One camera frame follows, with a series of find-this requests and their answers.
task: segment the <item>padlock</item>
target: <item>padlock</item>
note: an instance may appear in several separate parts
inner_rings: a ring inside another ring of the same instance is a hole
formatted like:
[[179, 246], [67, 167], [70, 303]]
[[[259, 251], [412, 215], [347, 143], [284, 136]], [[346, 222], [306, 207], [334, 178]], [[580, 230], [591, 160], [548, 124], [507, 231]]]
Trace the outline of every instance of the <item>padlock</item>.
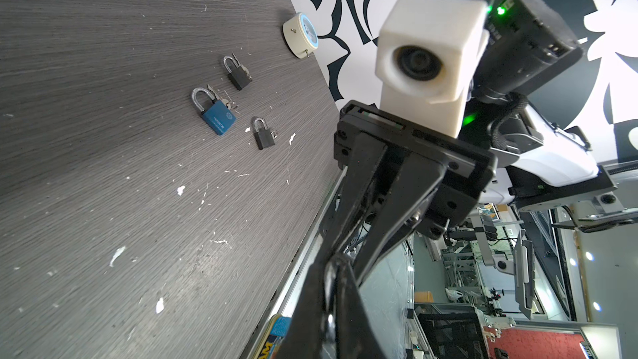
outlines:
[[[257, 121], [261, 121], [264, 125], [264, 128], [260, 131], [257, 126]], [[260, 150], [264, 148], [268, 148], [270, 146], [275, 146], [275, 138], [277, 137], [277, 131], [271, 132], [266, 125], [266, 121], [263, 118], [255, 118], [253, 121], [253, 126], [255, 127], [255, 140], [257, 140], [257, 147]]]
[[[230, 69], [228, 60], [230, 60], [230, 62], [235, 66], [234, 70]], [[224, 67], [226, 67], [226, 70], [228, 71], [228, 78], [238, 90], [242, 90], [253, 80], [253, 77], [250, 76], [250, 73], [248, 72], [248, 68], [244, 67], [242, 63], [237, 60], [235, 53], [233, 53], [232, 57], [224, 57]]]
[[228, 108], [228, 109], [235, 109], [235, 108], [239, 107], [239, 104], [237, 104], [236, 102], [234, 102], [234, 101], [230, 101], [230, 100], [226, 100], [226, 99], [224, 99], [223, 97], [221, 97], [218, 93], [216, 93], [216, 92], [215, 92], [215, 89], [214, 89], [214, 88], [213, 88], [210, 84], [208, 84], [206, 87], [208, 88], [208, 90], [209, 90], [212, 94], [214, 94], [214, 95], [215, 95], [215, 98], [216, 98], [217, 100], [221, 100], [221, 102], [222, 102], [222, 103], [224, 103], [224, 105], [226, 106], [226, 108]]
[[[203, 106], [197, 101], [197, 93], [204, 92], [212, 100], [212, 107], [204, 110]], [[215, 133], [223, 135], [235, 123], [237, 119], [233, 113], [221, 102], [217, 100], [213, 94], [204, 88], [195, 88], [191, 93], [193, 104], [200, 110], [203, 120], [208, 124]]]

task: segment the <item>white wall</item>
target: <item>white wall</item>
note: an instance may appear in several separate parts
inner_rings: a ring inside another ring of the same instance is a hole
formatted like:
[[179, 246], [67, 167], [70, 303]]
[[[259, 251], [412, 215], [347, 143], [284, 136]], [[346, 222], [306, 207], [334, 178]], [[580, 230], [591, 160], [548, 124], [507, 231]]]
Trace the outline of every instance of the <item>white wall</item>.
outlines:
[[[581, 267], [594, 323], [617, 324], [626, 358], [638, 353], [638, 224], [597, 233], [579, 233]], [[594, 261], [585, 258], [585, 252]], [[599, 304], [601, 311], [593, 308]]]
[[587, 341], [591, 344], [598, 359], [622, 359], [618, 350], [620, 341], [618, 339], [618, 329], [616, 327], [591, 325], [581, 327]]
[[[370, 0], [367, 12], [364, 12], [365, 0], [353, 0], [354, 14], [350, 11], [347, 0], [321, 0], [318, 7], [317, 0], [291, 1], [296, 11], [308, 16], [318, 36], [329, 35], [335, 29], [333, 32], [336, 39], [320, 39], [315, 55], [326, 82], [330, 82], [328, 66], [343, 59], [343, 65], [339, 69], [333, 69], [336, 83], [331, 86], [331, 93], [337, 107], [341, 108], [349, 100], [375, 103], [378, 106], [381, 81], [374, 75], [376, 46], [372, 40], [378, 37], [379, 29], [396, 0]], [[363, 39], [358, 32], [357, 23], [363, 29]]]

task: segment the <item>tape measure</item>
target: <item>tape measure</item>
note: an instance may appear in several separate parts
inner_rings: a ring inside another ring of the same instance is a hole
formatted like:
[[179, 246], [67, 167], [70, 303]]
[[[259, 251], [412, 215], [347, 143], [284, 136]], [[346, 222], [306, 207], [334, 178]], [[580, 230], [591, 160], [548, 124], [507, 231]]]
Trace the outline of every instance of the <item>tape measure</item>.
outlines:
[[283, 36], [292, 53], [303, 59], [319, 47], [319, 38], [315, 27], [307, 15], [301, 12], [295, 14], [283, 25]]

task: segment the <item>wooden table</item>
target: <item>wooden table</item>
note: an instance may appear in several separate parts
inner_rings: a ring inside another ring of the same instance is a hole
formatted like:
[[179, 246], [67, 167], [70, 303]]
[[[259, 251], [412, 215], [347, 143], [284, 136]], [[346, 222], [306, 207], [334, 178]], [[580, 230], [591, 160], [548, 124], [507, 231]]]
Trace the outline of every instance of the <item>wooden table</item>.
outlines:
[[[0, 9], [0, 357], [237, 357], [338, 174], [338, 111], [283, 41], [290, 0]], [[224, 136], [190, 101], [208, 83], [240, 105]]]

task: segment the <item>camera lens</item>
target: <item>camera lens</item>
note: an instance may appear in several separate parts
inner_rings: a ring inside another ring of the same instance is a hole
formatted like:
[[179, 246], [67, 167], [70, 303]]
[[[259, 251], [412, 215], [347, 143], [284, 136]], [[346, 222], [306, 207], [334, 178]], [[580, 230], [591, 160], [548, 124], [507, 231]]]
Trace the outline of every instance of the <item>camera lens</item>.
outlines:
[[405, 75], [417, 81], [435, 79], [441, 72], [441, 60], [429, 50], [417, 46], [399, 48], [397, 64]]

